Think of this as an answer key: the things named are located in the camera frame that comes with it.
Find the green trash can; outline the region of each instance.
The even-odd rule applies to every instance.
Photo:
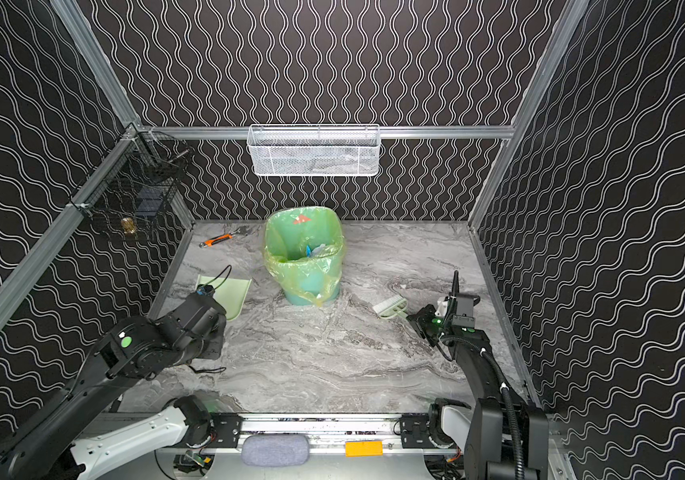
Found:
[[[308,250],[316,253],[308,257]],[[303,206],[275,212],[265,226],[262,255],[290,303],[320,306],[337,297],[345,237],[334,210]]]

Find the black and white wallpaper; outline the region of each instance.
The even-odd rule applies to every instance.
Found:
[[[0,0],[0,285],[123,132],[46,0]]]
[[[95,234],[85,220],[0,333],[0,439],[76,376],[92,343],[144,315],[184,229],[167,213],[154,242]]]
[[[564,0],[79,0],[143,123],[510,124]]]
[[[480,229],[578,478],[685,478],[685,0],[593,0]]]
[[[322,205],[343,220],[470,216],[501,140],[383,140],[375,177],[259,177],[243,141],[202,141],[180,187],[198,220],[258,220]]]

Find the red triangle sticker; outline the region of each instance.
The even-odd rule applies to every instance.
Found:
[[[300,216],[297,217],[297,220],[295,220],[295,225],[304,224],[305,222],[309,221],[310,219],[307,216],[300,214]]]

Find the orange rectangular object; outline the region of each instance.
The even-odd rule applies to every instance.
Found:
[[[346,457],[374,457],[382,455],[382,442],[347,442]]]

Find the wire basket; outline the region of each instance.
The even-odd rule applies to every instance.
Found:
[[[372,177],[380,170],[380,128],[361,125],[259,125],[246,147],[257,175]]]
[[[165,134],[143,132],[135,140],[86,204],[78,206],[92,230],[112,240],[155,238],[194,151]]]

